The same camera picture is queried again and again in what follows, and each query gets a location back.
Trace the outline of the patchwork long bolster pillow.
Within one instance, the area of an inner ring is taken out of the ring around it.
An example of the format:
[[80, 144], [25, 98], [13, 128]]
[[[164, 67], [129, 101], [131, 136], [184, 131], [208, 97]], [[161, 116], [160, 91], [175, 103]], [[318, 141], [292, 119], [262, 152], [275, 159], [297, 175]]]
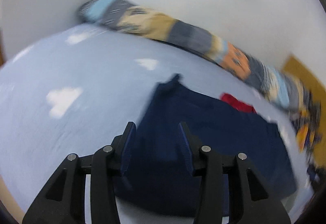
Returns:
[[122, 33], [135, 34], [195, 53], [259, 91], [284, 110], [312, 106], [312, 93], [302, 81], [281, 73], [209, 31], [127, 0], [91, 0], [78, 10], [84, 22]]

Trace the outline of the navy blue work jacket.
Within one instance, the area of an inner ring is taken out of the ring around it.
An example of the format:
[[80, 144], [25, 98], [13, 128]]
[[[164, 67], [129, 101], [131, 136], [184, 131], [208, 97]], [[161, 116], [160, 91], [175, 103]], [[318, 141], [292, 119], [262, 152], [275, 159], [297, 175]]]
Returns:
[[296, 191], [291, 162], [276, 124], [191, 91], [175, 75], [156, 86], [124, 154], [126, 172], [114, 183], [118, 197], [159, 214], [195, 215], [200, 179], [191, 175], [190, 151], [178, 131], [182, 121], [214, 151], [230, 156], [245, 153], [278, 199]]

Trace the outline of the light blue cloud bedsheet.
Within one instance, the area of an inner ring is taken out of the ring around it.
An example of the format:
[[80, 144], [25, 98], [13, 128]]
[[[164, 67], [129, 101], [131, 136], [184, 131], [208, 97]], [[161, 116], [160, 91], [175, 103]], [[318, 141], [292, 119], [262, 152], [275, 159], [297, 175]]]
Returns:
[[70, 153], [90, 155], [138, 123], [158, 82], [182, 75], [189, 89], [229, 93], [276, 122], [297, 191], [283, 204], [296, 221], [313, 195], [306, 156], [288, 117], [219, 66], [173, 46], [83, 24], [44, 38], [1, 68], [1, 178], [21, 220]]

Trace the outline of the yellow pink floral garment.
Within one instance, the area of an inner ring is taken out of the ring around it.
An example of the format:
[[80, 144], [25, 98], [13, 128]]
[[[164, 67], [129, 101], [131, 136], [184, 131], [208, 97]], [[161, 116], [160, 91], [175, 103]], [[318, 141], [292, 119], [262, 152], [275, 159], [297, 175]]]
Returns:
[[299, 118], [294, 121], [296, 142], [300, 152], [312, 149], [318, 130], [318, 119], [308, 110], [300, 112]]

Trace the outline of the wooden headboard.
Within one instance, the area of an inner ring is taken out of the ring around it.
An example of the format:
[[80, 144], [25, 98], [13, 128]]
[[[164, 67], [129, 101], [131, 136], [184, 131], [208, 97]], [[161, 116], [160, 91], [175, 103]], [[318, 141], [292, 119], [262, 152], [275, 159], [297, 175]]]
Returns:
[[285, 61], [282, 71], [300, 81], [303, 88], [304, 106], [320, 104], [320, 122], [325, 122], [325, 86], [308, 67], [295, 55], [291, 54]]

